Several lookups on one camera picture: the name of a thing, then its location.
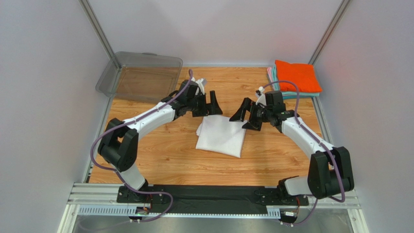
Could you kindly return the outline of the white t-shirt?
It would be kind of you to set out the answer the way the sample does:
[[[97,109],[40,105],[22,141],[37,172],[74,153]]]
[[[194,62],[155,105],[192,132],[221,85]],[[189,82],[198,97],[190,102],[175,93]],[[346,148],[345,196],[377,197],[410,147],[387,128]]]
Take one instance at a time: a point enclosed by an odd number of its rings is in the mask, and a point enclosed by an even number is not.
[[[221,115],[205,116],[196,130],[195,148],[241,158],[246,133],[242,126],[245,123],[233,122]]]

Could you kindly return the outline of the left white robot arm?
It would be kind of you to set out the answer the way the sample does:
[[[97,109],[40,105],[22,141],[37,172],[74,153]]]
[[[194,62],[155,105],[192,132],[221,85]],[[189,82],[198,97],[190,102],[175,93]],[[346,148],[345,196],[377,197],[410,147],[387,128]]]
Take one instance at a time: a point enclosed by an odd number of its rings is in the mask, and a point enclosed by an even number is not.
[[[138,143],[144,136],[188,112],[192,117],[222,115],[215,91],[210,91],[210,101],[207,101],[205,82],[204,79],[185,80],[178,90],[171,92],[150,110],[127,120],[110,120],[94,147],[124,184],[134,190],[140,190],[147,184],[135,164]]]

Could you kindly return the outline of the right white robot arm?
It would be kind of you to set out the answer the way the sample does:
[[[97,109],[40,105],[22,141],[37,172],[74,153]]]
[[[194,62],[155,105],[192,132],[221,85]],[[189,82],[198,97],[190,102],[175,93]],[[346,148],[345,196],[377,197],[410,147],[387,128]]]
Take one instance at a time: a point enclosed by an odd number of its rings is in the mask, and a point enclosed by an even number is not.
[[[243,129],[260,131],[263,123],[270,123],[289,137],[310,160],[306,176],[285,178],[278,188],[284,195],[311,195],[317,199],[333,198],[354,189],[350,153],[345,147],[336,147],[308,127],[295,110],[287,110],[280,91],[257,91],[257,101],[245,98],[230,118],[242,122]]]

